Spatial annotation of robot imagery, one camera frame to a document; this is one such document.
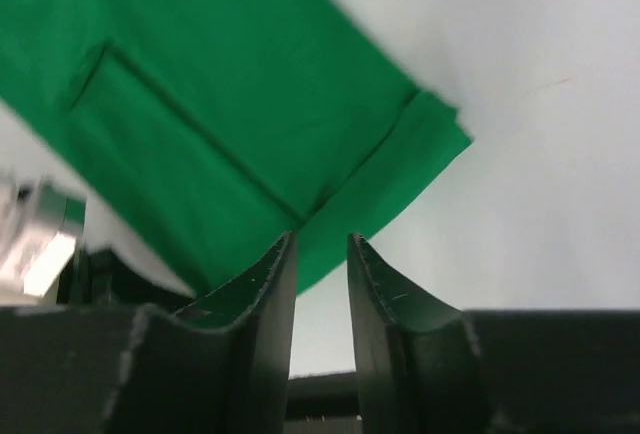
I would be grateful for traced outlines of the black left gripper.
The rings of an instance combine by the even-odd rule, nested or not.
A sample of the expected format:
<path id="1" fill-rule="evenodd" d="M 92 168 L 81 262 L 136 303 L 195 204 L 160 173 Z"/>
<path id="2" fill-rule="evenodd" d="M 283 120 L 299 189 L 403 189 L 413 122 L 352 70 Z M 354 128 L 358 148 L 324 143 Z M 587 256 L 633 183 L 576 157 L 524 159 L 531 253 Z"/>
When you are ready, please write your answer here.
<path id="1" fill-rule="evenodd" d="M 184 307 L 193 301 L 144 279 L 111 249 L 77 251 L 61 271 L 57 293 L 57 303 L 63 305 Z"/>

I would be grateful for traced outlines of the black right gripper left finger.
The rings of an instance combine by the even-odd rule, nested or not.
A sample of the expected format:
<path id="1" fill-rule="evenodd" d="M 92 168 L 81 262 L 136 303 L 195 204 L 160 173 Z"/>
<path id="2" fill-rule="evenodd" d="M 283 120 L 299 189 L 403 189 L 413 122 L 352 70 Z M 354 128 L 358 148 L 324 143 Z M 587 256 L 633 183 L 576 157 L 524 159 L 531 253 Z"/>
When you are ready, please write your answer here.
<path id="1" fill-rule="evenodd" d="M 1 311 L 5 433 L 279 433 L 297 239 L 184 307 Z"/>

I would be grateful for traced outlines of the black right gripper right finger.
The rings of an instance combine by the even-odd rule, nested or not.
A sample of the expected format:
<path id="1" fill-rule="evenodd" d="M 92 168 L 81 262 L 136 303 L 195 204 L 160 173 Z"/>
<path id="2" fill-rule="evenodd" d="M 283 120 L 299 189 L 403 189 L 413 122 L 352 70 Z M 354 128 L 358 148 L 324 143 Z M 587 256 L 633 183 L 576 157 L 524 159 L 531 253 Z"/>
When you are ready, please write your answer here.
<path id="1" fill-rule="evenodd" d="M 347 241 L 367 433 L 635 433 L 635 310 L 459 310 Z"/>

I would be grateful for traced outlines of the green t-shirt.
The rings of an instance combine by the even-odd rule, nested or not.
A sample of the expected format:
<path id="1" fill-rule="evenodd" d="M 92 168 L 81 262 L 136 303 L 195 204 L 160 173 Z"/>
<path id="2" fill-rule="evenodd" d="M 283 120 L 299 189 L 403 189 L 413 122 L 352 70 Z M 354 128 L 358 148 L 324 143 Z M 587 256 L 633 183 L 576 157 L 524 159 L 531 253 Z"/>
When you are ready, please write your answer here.
<path id="1" fill-rule="evenodd" d="M 286 231 L 312 287 L 470 144 L 331 0 L 1 0 L 1 96 L 198 293 Z"/>

